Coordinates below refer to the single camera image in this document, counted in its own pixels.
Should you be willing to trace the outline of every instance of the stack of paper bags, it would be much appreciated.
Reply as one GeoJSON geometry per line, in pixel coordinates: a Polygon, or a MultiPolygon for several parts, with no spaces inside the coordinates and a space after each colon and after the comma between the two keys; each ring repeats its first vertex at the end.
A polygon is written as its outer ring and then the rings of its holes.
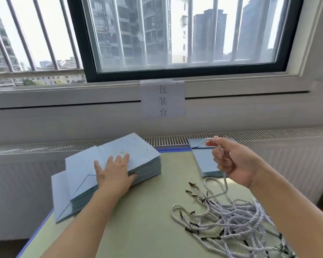
{"type": "Polygon", "coordinates": [[[203,177],[222,177],[224,174],[218,169],[218,164],[213,160],[212,150],[214,147],[206,146],[203,138],[188,139],[191,151],[194,154],[203,177]]]}
{"type": "Polygon", "coordinates": [[[99,147],[91,147],[66,158],[66,170],[52,176],[56,222],[79,212],[98,189],[94,161],[104,169],[109,156],[130,154],[128,175],[138,174],[133,184],[161,173],[160,153],[132,133],[99,147]]]}

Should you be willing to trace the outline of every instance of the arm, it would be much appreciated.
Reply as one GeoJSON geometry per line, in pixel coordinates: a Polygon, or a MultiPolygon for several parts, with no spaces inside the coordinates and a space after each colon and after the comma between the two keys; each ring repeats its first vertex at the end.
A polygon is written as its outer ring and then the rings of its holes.
{"type": "Polygon", "coordinates": [[[128,191],[136,175],[128,177],[129,154],[109,157],[103,171],[95,161],[98,190],[41,258],[94,258],[104,228],[117,201],[128,191]]]}
{"type": "Polygon", "coordinates": [[[323,257],[323,212],[249,148],[214,137],[208,146],[229,178],[250,189],[299,258],[323,257]]]}

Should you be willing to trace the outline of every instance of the tabletop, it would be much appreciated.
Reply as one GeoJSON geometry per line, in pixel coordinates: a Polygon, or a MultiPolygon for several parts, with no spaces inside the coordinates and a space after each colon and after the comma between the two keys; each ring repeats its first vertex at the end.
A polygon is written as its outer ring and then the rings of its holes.
{"type": "MultiPolygon", "coordinates": [[[[161,175],[131,187],[119,201],[105,228],[96,257],[221,257],[202,247],[171,218],[171,208],[175,204],[187,210],[203,211],[203,207],[185,192],[191,190],[188,182],[197,183],[205,190],[192,152],[162,153],[161,163],[161,175]]],[[[228,195],[232,199],[252,200],[247,188],[230,179],[227,182],[228,195]]],[[[214,193],[222,191],[215,182],[211,186],[214,193]]],[[[228,203],[224,196],[219,199],[228,203]]],[[[70,217],[55,224],[51,212],[18,257],[40,257],[73,219],[70,217]]],[[[277,237],[267,236],[268,246],[278,242],[277,237]]],[[[280,256],[274,252],[270,257],[280,256]]]]}

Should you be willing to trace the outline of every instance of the person's left arm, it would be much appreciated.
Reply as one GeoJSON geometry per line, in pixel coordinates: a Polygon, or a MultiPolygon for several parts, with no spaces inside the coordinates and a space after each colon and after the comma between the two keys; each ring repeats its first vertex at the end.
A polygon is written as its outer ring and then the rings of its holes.
{"type": "Polygon", "coordinates": [[[94,258],[96,256],[113,208],[136,178],[136,175],[128,177],[128,161],[129,154],[126,154],[123,159],[118,156],[114,162],[111,156],[104,171],[95,161],[98,190],[41,258],[94,258]]]}

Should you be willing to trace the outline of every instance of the white radiator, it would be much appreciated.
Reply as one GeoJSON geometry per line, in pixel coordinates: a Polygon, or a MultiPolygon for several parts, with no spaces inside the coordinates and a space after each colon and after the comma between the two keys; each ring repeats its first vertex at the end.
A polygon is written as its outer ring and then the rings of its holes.
{"type": "MultiPolygon", "coordinates": [[[[151,137],[155,147],[188,138],[233,137],[250,147],[317,203],[323,193],[323,128],[151,137]]],[[[53,208],[51,179],[64,159],[109,140],[0,146],[0,240],[30,238],[53,208]]]]}

